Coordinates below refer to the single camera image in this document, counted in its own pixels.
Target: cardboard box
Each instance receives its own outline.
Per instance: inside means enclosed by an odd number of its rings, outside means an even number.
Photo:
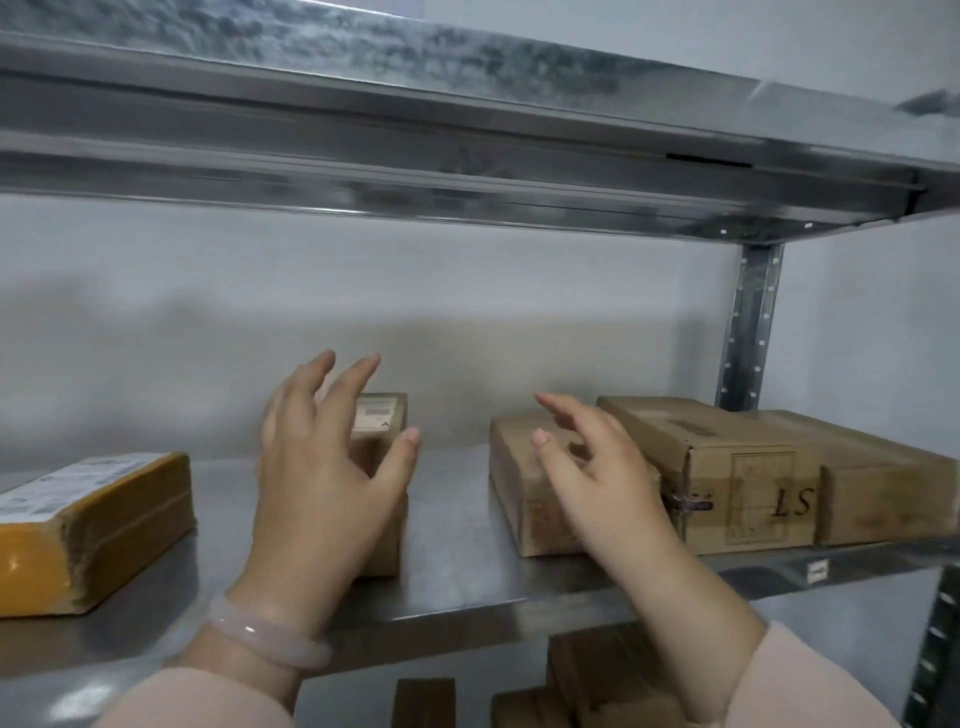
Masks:
[[[538,427],[556,435],[574,459],[586,465],[583,439],[558,427],[549,413],[497,417],[490,428],[491,484],[521,556],[583,553],[530,439]],[[659,488],[660,473],[653,466],[650,477]]]
[[[685,728],[680,701],[638,622],[550,638],[547,679],[579,728]]]
[[[0,494],[0,617],[82,614],[196,525],[182,453],[91,457]]]
[[[805,438],[694,400],[601,397],[663,476],[696,554],[813,543],[820,455]]]
[[[452,678],[396,681],[392,728],[454,728],[457,689]]]
[[[490,713],[492,728],[571,728],[564,702],[550,688],[494,695]]]
[[[362,394],[357,399],[356,420],[350,436],[350,457],[371,477],[390,445],[407,427],[407,396],[397,392]],[[407,524],[406,494],[396,507],[361,576],[398,576],[403,534]]]
[[[956,532],[957,462],[783,410],[751,413],[807,437],[824,460],[818,544],[862,544]]]

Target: shelf bracket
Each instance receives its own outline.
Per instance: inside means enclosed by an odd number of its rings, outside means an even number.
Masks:
[[[740,246],[740,268],[727,323],[715,404],[731,412],[757,408],[766,368],[783,244]]]

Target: wrist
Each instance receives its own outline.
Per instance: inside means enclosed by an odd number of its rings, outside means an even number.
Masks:
[[[339,581],[328,573],[298,575],[248,564],[227,590],[227,598],[291,634],[318,639],[347,589]]]

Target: right hand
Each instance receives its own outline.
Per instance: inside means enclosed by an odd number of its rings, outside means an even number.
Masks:
[[[589,554],[618,584],[636,570],[636,559],[656,558],[680,543],[647,474],[643,455],[615,417],[569,395],[537,394],[557,424],[583,437],[590,453],[581,470],[549,432],[533,433],[543,469],[567,519]]]

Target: box flap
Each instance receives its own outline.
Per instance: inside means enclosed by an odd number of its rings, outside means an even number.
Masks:
[[[796,433],[817,444],[823,454],[824,464],[832,469],[943,466],[953,462],[935,452],[911,448],[787,410],[763,410],[751,413],[750,417]]]

